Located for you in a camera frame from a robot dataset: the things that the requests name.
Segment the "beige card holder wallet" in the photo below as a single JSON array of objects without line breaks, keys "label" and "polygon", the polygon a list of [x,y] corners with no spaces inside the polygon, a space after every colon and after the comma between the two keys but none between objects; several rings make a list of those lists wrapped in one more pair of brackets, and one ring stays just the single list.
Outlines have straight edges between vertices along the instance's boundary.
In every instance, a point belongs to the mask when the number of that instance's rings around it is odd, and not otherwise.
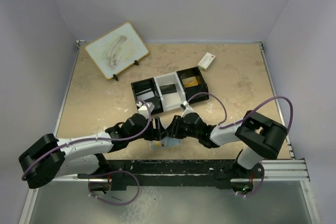
[{"label": "beige card holder wallet", "polygon": [[[162,146],[158,147],[158,148],[154,148],[153,147],[154,142],[161,142]],[[165,149],[165,148],[177,147],[177,146],[180,146],[180,145],[182,145],[182,140],[181,139],[171,138],[171,137],[166,136],[165,138],[163,138],[160,141],[152,141],[151,142],[151,149],[152,150],[162,150],[162,149]]]}]

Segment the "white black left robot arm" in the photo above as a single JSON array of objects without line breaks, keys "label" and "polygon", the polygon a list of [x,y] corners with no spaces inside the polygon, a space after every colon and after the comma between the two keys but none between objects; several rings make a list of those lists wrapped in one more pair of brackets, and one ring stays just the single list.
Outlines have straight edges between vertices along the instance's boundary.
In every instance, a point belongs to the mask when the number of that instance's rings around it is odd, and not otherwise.
[{"label": "white black left robot arm", "polygon": [[47,185],[54,178],[70,174],[104,177],[108,162],[103,155],[122,150],[132,141],[160,141],[167,131],[159,118],[134,114],[102,132],[76,138],[56,138],[45,134],[18,158],[22,180],[30,189]]}]

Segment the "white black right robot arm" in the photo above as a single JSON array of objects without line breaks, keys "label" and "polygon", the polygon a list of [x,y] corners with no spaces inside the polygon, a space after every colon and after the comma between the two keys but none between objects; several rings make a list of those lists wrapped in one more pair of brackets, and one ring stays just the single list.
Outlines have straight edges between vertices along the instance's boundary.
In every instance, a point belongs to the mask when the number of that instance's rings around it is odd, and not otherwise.
[{"label": "white black right robot arm", "polygon": [[195,138],[206,148],[244,142],[247,147],[238,154],[233,166],[238,177],[246,177],[264,159],[277,159],[288,134],[285,126],[257,112],[225,129],[206,124],[197,113],[191,112],[175,116],[166,131],[172,138]]}]

